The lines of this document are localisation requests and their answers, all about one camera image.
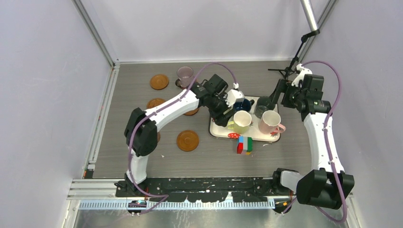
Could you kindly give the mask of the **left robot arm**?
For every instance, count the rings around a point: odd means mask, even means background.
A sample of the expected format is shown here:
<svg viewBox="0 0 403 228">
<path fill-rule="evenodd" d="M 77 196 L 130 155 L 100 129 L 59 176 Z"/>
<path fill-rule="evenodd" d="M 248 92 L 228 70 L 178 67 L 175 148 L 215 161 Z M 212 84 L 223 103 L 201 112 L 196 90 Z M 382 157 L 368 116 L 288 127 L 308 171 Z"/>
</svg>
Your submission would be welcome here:
<svg viewBox="0 0 403 228">
<path fill-rule="evenodd" d="M 216 125 L 227 126 L 235 114 L 234 104 L 242 101 L 243 93 L 235 81 L 233 88 L 217 74 L 201 83 L 192 80 L 177 96 L 151 109 L 136 108 L 131 112 L 124 136 L 128 146 L 127 190 L 135 197 L 145 193 L 148 156 L 158 144 L 158 132 L 168 123 L 201 106 L 209 110 Z"/>
</svg>

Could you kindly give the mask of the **dark green mug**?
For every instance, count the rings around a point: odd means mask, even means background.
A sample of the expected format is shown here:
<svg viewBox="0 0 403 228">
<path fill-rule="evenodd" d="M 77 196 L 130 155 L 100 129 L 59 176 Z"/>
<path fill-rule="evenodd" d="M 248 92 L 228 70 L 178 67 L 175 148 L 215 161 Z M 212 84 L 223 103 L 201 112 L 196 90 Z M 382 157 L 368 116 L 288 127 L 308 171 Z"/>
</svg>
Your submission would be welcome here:
<svg viewBox="0 0 403 228">
<path fill-rule="evenodd" d="M 276 104 L 272 101 L 272 98 L 269 96 L 260 97 L 255 103 L 254 114 L 257 118 L 261 118 L 266 111 L 273 111 L 276 107 Z"/>
</svg>

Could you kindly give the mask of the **pink mug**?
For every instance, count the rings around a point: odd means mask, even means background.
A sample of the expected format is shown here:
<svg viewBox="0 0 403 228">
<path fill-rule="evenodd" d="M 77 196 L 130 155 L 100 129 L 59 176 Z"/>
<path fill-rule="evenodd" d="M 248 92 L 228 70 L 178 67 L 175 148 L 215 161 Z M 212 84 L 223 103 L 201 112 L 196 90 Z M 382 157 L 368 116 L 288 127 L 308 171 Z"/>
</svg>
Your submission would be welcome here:
<svg viewBox="0 0 403 228">
<path fill-rule="evenodd" d="M 281 124 L 281 116 L 273 110 L 262 114 L 258 127 L 263 134 L 283 133 L 286 130 L 286 127 Z"/>
</svg>

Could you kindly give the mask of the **cream tray with black rim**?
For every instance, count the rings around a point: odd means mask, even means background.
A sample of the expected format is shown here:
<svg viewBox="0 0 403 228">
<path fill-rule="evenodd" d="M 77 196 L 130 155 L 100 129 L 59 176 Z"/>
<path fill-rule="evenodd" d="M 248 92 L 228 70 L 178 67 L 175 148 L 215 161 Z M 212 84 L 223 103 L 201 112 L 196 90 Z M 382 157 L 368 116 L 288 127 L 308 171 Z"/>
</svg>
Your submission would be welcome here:
<svg viewBox="0 0 403 228">
<path fill-rule="evenodd" d="M 243 133 L 240 134 L 242 136 L 246 137 L 251 137 L 253 141 L 257 142 L 264 142 L 264 143 L 275 143 L 280 139 L 281 134 L 280 133 L 269 133 L 269 134 L 264 134 L 259 130 L 258 124 L 260 122 L 260 119 L 254 114 L 254 109 L 255 109 L 256 103 L 252 105 L 250 114 L 252 117 L 252 124 L 249 127 L 249 129 Z M 209 123 L 209 134 L 212 137 L 219 138 L 219 139 L 229 139 L 229 140 L 235 140 L 236 138 L 230 138 L 229 134 L 234 133 L 232 129 L 229 129 L 228 127 L 222 127 L 218 126 L 215 124 L 214 119 L 211 117 L 210 118 L 210 123 Z"/>
</svg>

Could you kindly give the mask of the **multicolour toy brick block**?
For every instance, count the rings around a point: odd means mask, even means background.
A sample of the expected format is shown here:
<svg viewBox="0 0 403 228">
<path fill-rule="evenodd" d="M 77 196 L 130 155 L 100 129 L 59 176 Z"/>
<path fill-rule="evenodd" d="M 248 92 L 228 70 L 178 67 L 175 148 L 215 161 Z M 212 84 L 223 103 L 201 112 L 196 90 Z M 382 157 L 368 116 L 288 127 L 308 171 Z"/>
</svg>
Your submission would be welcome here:
<svg viewBox="0 0 403 228">
<path fill-rule="evenodd" d="M 240 136 L 237 140 L 237 154 L 251 154 L 253 150 L 253 139 L 251 137 Z"/>
</svg>

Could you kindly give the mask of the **lilac mug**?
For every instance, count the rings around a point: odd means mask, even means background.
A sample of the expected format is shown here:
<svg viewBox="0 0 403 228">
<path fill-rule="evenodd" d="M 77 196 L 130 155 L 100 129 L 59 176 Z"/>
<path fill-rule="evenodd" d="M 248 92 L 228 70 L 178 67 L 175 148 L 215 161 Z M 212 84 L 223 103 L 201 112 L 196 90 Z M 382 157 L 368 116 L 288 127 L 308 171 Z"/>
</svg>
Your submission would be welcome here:
<svg viewBox="0 0 403 228">
<path fill-rule="evenodd" d="M 191 78 L 193 80 L 193 69 L 189 66 L 183 66 L 177 70 L 177 77 L 181 79 Z"/>
</svg>

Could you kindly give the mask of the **cream mug yellow handle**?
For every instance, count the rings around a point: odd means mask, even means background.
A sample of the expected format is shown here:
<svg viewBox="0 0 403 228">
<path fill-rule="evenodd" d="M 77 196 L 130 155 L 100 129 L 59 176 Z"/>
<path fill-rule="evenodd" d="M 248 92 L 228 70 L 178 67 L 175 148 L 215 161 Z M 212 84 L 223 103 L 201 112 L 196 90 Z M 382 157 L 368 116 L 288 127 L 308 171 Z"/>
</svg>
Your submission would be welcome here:
<svg viewBox="0 0 403 228">
<path fill-rule="evenodd" d="M 233 130 L 235 133 L 243 134 L 248 131 L 251 123 L 251 114 L 241 110 L 234 114 L 232 121 L 228 122 L 227 128 Z"/>
</svg>

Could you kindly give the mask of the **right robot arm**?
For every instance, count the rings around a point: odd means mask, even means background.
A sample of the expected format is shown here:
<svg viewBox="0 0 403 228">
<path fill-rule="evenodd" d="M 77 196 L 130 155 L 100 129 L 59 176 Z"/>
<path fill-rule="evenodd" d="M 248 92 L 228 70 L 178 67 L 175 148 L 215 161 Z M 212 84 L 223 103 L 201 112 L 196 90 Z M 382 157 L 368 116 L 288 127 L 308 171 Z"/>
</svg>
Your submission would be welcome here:
<svg viewBox="0 0 403 228">
<path fill-rule="evenodd" d="M 278 168 L 273 172 L 271 188 L 283 195 L 293 191 L 300 204 L 339 209 L 342 201 L 355 185 L 353 175 L 346 174 L 336 152 L 332 132 L 332 105 L 322 100 L 324 78 L 305 75 L 298 83 L 280 79 L 270 95 L 276 105 L 283 94 L 281 105 L 296 109 L 308 133 L 311 152 L 311 171 Z"/>
</svg>

